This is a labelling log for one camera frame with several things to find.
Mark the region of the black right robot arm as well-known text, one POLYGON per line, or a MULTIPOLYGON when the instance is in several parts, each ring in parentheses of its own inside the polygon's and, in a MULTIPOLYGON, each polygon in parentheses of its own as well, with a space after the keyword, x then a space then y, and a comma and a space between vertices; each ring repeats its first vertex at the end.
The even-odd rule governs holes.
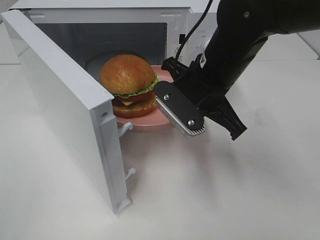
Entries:
POLYGON ((233 140, 246 126, 226 93, 255 58, 269 36, 318 30, 320 3, 317 0, 222 0, 217 28, 204 52, 186 66, 177 57, 163 61, 172 82, 155 86, 161 112, 184 135, 204 132, 204 119, 227 129, 233 140))

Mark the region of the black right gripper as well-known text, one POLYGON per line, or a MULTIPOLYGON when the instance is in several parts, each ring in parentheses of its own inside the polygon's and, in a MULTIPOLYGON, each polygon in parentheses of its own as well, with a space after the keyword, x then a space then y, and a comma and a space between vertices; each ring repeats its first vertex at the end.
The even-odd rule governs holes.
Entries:
POLYGON ((199 54, 189 66, 169 57, 161 69, 168 71, 173 83, 158 82, 155 99, 164 116, 186 137, 195 137, 205 131, 204 117, 198 109, 207 110, 205 117, 227 129, 235 141, 247 127, 239 119, 225 97, 226 91, 202 72, 199 54))

